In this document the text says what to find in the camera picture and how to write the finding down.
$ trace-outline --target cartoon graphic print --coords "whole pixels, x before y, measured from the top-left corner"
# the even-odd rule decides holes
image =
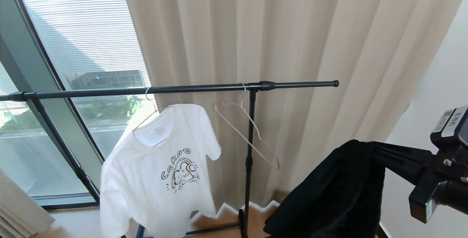
[[[182,153],[189,155],[191,153],[189,148],[184,148],[177,152],[177,156],[171,157],[172,165],[167,167],[167,173],[163,171],[161,173],[161,179],[166,180],[171,175],[171,184],[166,184],[167,190],[171,188],[175,190],[181,190],[189,182],[197,182],[200,177],[197,174],[198,166],[189,158],[182,157]]]

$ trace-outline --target shirt neckline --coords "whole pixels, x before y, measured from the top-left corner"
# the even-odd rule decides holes
[[[137,134],[138,133],[145,133],[145,132],[148,132],[148,131],[151,131],[151,130],[155,129],[157,127],[157,125],[159,123],[161,123],[162,120],[167,118],[171,113],[172,113],[172,128],[169,131],[169,135],[167,136],[166,139],[164,139],[163,141],[161,141],[158,145],[156,145],[154,147],[147,146],[146,144],[139,141],[139,139],[137,138],[135,133],[137,133]],[[176,105],[169,105],[164,111],[162,111],[162,113],[160,113],[157,117],[155,117],[149,123],[147,123],[144,126],[140,126],[140,127],[136,128],[135,130],[133,130],[130,133],[130,135],[132,136],[133,144],[135,145],[135,147],[137,147],[138,150],[153,150],[153,151],[155,149],[157,149],[157,148],[160,148],[160,147],[164,146],[169,141],[169,139],[171,138],[171,136],[172,136],[172,134],[174,132],[175,126],[177,124],[176,118],[177,118]]]

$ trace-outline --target empty clothes hanger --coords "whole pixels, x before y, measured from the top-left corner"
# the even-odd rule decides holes
[[[268,160],[268,158],[266,158],[252,143],[249,142],[249,140],[247,138],[244,137],[244,135],[242,135],[242,133],[237,130],[237,128],[235,128],[235,126],[233,126],[218,110],[218,104],[220,103],[222,106],[226,106],[226,105],[234,105],[234,106],[237,106],[237,107],[240,107],[242,109],[242,111],[244,112],[244,114],[247,115],[247,117],[249,118],[249,120],[252,122],[252,124],[254,125],[254,128],[255,130],[257,131],[257,135],[258,135],[258,138],[260,139],[260,141],[264,142],[267,147],[269,148],[269,150],[271,151],[271,153],[273,154],[274,156],[274,159],[276,160],[276,163],[278,164],[278,167],[275,167],[275,169],[279,170],[279,160],[278,160],[278,157],[276,156],[274,150],[271,148],[271,146],[268,144],[267,141],[263,140],[260,136],[260,131],[257,127],[257,125],[255,124],[254,120],[252,120],[252,118],[250,117],[249,113],[247,113],[247,111],[245,110],[245,108],[242,106],[242,100],[244,99],[245,95],[247,94],[247,88],[245,87],[245,85],[243,83],[240,83],[242,84],[242,86],[244,87],[244,95],[242,96],[241,98],[241,103],[240,105],[237,104],[237,103],[231,103],[231,102],[216,102],[214,104],[214,110],[216,111],[216,113],[218,113],[221,118],[224,119],[224,121],[226,121],[226,123],[229,124],[229,126],[231,126],[231,128],[234,128],[234,130],[239,134],[241,135],[242,138],[244,138],[244,140],[252,147],[252,149],[254,149],[264,160],[266,160],[266,162],[268,162],[271,166],[273,166],[273,162],[270,162]]]
[[[132,134],[133,134],[133,136],[135,136],[135,130],[136,130],[137,128],[139,128],[139,127],[142,125],[142,123],[145,123],[145,121],[148,120],[153,114],[155,114],[156,112],[161,113],[161,110],[164,110],[164,109],[166,109],[166,108],[172,107],[172,105],[169,105],[169,106],[166,106],[166,107],[163,107],[163,108],[159,108],[159,109],[158,109],[158,108],[156,107],[156,103],[154,103],[152,100],[150,100],[150,99],[148,98],[148,91],[149,91],[151,88],[152,88],[152,87],[149,87],[149,88],[145,91],[145,97],[146,97],[146,99],[147,99],[148,101],[150,101],[150,102],[152,103],[152,106],[154,107],[154,111],[153,111],[149,116],[147,116],[142,122],[140,122],[134,129],[132,129]],[[159,145],[160,143],[164,142],[166,139],[167,139],[167,137],[166,137],[165,139],[163,139],[162,141],[160,141],[159,143],[156,143],[154,146],[152,146],[152,148],[154,148],[154,147],[156,147],[157,145]]]

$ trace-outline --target screw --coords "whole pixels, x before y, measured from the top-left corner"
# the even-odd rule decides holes
[[[450,167],[452,165],[452,161],[449,159],[444,159],[443,164],[446,165],[447,167]]]

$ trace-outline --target vegetation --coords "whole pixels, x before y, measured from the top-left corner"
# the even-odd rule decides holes
[[[136,96],[126,96],[110,101],[96,99],[79,107],[78,112],[87,125],[98,120],[114,120],[114,123],[126,123],[142,106]],[[8,112],[5,111],[4,115],[9,120],[0,128],[0,132],[42,128],[30,109],[15,115],[16,122]]]

